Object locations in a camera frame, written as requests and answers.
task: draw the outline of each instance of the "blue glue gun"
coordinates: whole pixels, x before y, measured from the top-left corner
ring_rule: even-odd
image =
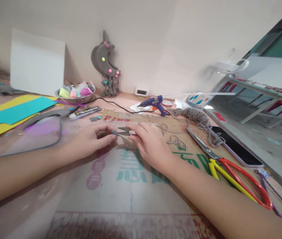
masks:
[[[137,107],[146,107],[146,106],[152,106],[153,110],[159,110],[161,112],[161,116],[166,116],[168,113],[161,105],[161,102],[163,101],[162,96],[153,97],[146,101],[143,101],[141,104],[139,104]]]

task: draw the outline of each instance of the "scissors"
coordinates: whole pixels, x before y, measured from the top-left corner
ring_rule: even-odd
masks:
[[[118,132],[117,134],[124,135],[124,136],[135,135],[135,132],[131,130],[129,127],[119,127],[118,129],[123,130],[123,132]]]
[[[243,170],[241,167],[237,166],[236,164],[232,163],[231,161],[227,160],[226,158],[220,158],[215,153],[213,153],[212,150],[210,150],[209,147],[207,147],[198,137],[196,137],[191,131],[186,129],[188,133],[192,136],[192,138],[198,143],[198,145],[202,148],[204,153],[208,156],[210,163],[208,163],[208,166],[210,168],[211,174],[213,177],[219,180],[219,177],[217,176],[216,170],[219,171],[224,178],[226,178],[228,181],[230,181],[241,193],[249,197],[254,202],[259,203],[264,208],[271,210],[273,209],[273,203],[270,200],[270,197],[266,190],[260,185],[260,183],[254,179],[249,173],[247,173],[245,170]],[[220,163],[224,165],[224,167],[227,169],[227,171],[233,176],[233,178],[225,172],[216,162],[218,160]],[[244,174],[258,189],[258,191],[261,194],[262,199],[264,202],[260,201],[257,197],[255,197],[251,191],[243,184],[243,182],[240,180],[240,178],[235,174],[233,169],[235,168],[242,174]]]

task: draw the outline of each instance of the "teal felt sheet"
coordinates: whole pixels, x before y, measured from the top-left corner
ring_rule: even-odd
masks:
[[[20,105],[0,111],[0,124],[14,124],[28,116],[42,111],[57,102],[46,97],[40,97]]]

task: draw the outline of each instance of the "stainless steel bowl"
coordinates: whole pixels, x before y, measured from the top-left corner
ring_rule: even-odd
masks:
[[[65,97],[61,97],[61,96],[59,95],[59,91],[60,91],[60,89],[58,89],[58,90],[55,91],[56,97],[61,98],[61,99],[65,100],[65,101],[67,101],[68,103],[71,103],[71,104],[74,104],[74,105],[80,105],[80,104],[86,104],[86,103],[88,103],[88,102],[90,101],[92,95],[96,92],[96,89],[94,90],[94,92],[93,92],[92,94],[90,94],[90,95],[88,95],[88,96],[83,96],[83,97],[81,96],[81,97],[77,97],[77,98],[65,98]]]

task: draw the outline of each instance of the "smartphone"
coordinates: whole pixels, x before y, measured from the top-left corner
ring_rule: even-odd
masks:
[[[264,164],[256,158],[251,152],[244,148],[239,142],[233,137],[226,133],[221,127],[213,126],[212,131],[214,133],[221,133],[221,137],[225,139],[224,147],[237,159],[243,166],[253,167],[264,167]]]

